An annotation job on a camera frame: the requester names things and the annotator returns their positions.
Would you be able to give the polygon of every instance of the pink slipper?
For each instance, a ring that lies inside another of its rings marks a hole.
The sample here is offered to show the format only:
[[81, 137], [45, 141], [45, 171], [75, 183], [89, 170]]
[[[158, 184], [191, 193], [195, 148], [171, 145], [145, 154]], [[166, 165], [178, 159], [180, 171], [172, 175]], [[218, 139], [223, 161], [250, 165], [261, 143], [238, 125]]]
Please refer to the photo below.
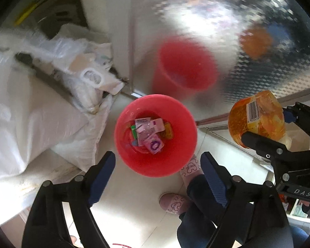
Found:
[[187, 188], [190, 181], [192, 181], [196, 176], [203, 174], [200, 160], [193, 155], [191, 160], [179, 172]]
[[160, 197], [159, 204], [164, 211], [181, 215], [188, 210], [192, 202], [184, 196], [165, 193]]

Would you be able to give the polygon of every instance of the dark blue pants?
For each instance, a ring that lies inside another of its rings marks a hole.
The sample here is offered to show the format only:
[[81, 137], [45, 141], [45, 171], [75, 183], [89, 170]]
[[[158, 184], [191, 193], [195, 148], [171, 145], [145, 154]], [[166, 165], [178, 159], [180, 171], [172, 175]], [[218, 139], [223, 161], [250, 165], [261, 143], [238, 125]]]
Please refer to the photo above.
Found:
[[[193, 201], [187, 212], [179, 216], [181, 225], [177, 237], [181, 248], [205, 248], [219, 225], [225, 208], [216, 202], [204, 175], [195, 177], [187, 188], [187, 195]], [[247, 204], [243, 221], [240, 221], [237, 241], [242, 243], [253, 214], [253, 205]], [[308, 235], [301, 229], [292, 228], [294, 248], [298, 248]]]

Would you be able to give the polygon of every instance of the white floor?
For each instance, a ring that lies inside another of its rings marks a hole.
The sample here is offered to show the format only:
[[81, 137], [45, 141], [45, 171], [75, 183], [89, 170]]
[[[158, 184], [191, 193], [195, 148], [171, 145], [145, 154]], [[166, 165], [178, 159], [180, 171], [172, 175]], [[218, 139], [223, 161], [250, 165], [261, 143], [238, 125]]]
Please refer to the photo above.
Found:
[[[159, 197], [165, 192], [185, 193], [179, 173], [165, 178], [148, 178], [129, 169], [117, 154], [113, 133], [116, 120], [132, 100], [119, 95], [113, 105], [106, 130], [99, 143], [99, 159], [111, 150], [116, 154], [116, 168], [101, 197], [92, 207], [93, 216], [111, 248], [123, 244], [131, 248], [180, 248], [176, 230], [177, 216], [163, 211]], [[198, 131], [197, 157], [210, 151], [220, 165], [245, 181], [262, 184], [267, 170], [253, 163], [252, 156], [213, 134]], [[68, 204], [64, 205], [71, 235], [78, 237]]]

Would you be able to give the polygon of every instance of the barcode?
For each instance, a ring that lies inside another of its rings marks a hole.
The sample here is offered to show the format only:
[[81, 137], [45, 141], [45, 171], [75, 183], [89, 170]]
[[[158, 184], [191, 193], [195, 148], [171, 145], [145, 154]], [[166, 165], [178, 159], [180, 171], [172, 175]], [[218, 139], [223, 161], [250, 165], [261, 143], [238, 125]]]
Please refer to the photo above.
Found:
[[258, 106], [256, 101], [252, 101], [247, 104], [247, 120], [248, 123], [252, 123], [260, 119], [260, 115], [258, 112]]

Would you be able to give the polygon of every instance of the blue gripper pad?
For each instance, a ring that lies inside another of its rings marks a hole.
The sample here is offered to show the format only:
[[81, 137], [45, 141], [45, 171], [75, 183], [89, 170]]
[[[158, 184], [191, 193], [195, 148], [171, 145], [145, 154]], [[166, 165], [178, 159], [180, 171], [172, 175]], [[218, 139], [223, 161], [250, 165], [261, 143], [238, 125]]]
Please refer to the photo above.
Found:
[[111, 177], [111, 174], [115, 168], [115, 165], [116, 157], [113, 152], [110, 152], [109, 157], [107, 158], [102, 169], [99, 171], [98, 175], [96, 176], [91, 185], [90, 195], [88, 198], [88, 203], [90, 206], [100, 200], [102, 193], [109, 181], [109, 178]]
[[284, 112], [284, 119], [285, 119], [285, 123], [292, 123], [296, 121], [296, 117], [289, 111], [285, 111], [285, 109], [283, 108], [283, 112]]
[[207, 179], [208, 185], [215, 197], [215, 200], [221, 204], [224, 208], [227, 206], [226, 198], [226, 185], [219, 177], [216, 169], [212, 164], [219, 167], [210, 152], [204, 152], [201, 155], [201, 168], [204, 172], [204, 176]]

